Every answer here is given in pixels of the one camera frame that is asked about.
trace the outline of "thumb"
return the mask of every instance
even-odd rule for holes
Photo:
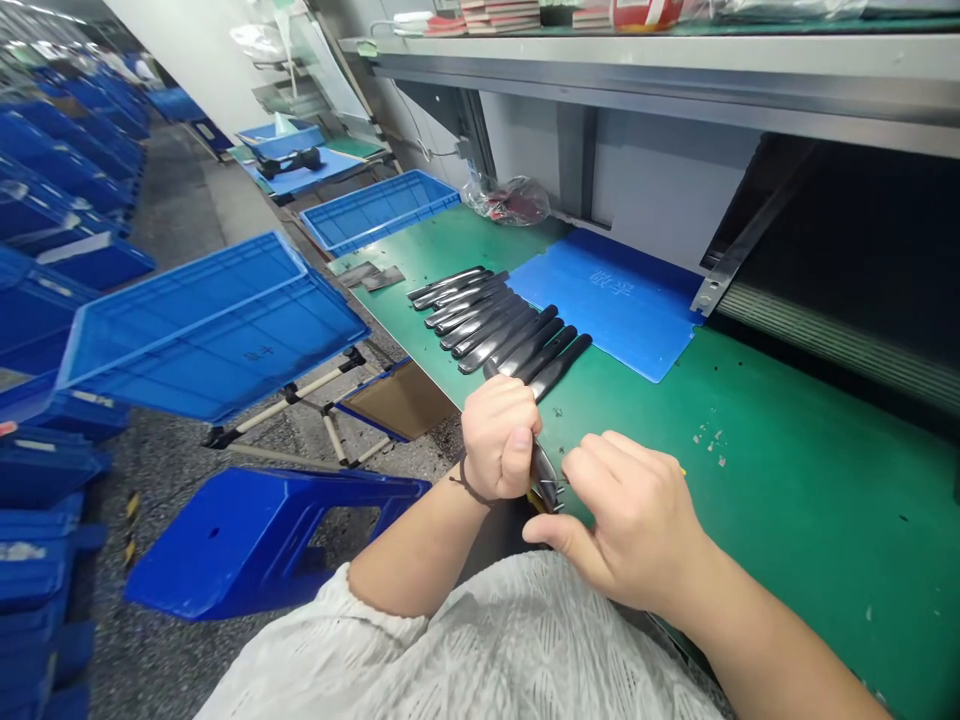
[[[530,481],[530,461],[533,453],[533,433],[528,427],[515,427],[500,456],[500,472],[508,483]]]
[[[523,526],[523,539],[531,544],[546,543],[594,586],[603,584],[607,564],[590,531],[572,515],[537,515]]]

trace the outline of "black string bracelet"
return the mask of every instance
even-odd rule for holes
[[[467,453],[466,451],[464,451],[463,457],[460,458],[460,478],[457,479],[453,475],[451,475],[450,480],[452,482],[457,483],[458,485],[463,485],[464,489],[466,489],[466,491],[470,493],[470,497],[472,497],[481,505],[484,505],[488,508],[493,508],[493,506],[497,504],[497,501],[487,500],[485,497],[480,495],[480,493],[474,490],[473,487],[471,487],[470,483],[467,482],[467,473],[466,473],[466,470],[464,470],[464,464],[466,462],[467,462]]]

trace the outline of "white knit sweater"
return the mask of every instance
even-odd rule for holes
[[[720,718],[553,552],[503,560],[433,619],[357,600],[342,566],[240,653],[198,718]]]

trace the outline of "gray floor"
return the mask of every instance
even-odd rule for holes
[[[161,270],[280,227],[271,206],[240,168],[219,165],[178,128],[157,128],[149,141],[149,162],[133,241],[157,259]],[[290,224],[284,229],[305,257],[319,266],[319,256],[296,228]],[[403,357],[383,329],[355,301],[353,304],[374,330],[378,344],[394,360]],[[368,359],[376,357],[365,344],[360,347]],[[330,366],[339,362],[334,360]],[[354,370],[322,388],[312,399],[332,400],[355,384],[360,373],[378,371]],[[338,430],[351,457],[382,437],[347,418],[339,419]],[[114,453],[114,471],[93,487],[90,503],[110,530],[107,546],[95,561],[93,718],[192,716],[240,648],[277,615],[189,624],[123,600],[127,577],[123,567],[127,534],[124,508],[131,492],[137,490],[142,496],[142,510],[133,530],[139,556],[206,478],[229,465],[268,464],[203,449],[199,443],[204,433],[201,423],[135,409],[130,429],[108,446]],[[395,446],[372,458],[367,467],[391,475],[434,479],[459,451],[458,421],[445,424],[434,437]],[[272,450],[335,461],[319,415],[304,406],[296,406],[261,426],[250,441]],[[332,544],[336,550],[332,562],[359,551],[369,527],[369,516],[346,512],[337,513],[332,523],[325,524],[325,544]]]

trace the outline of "metal shelf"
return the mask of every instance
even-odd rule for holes
[[[960,35],[378,36],[377,47],[373,73],[396,80],[960,158]]]

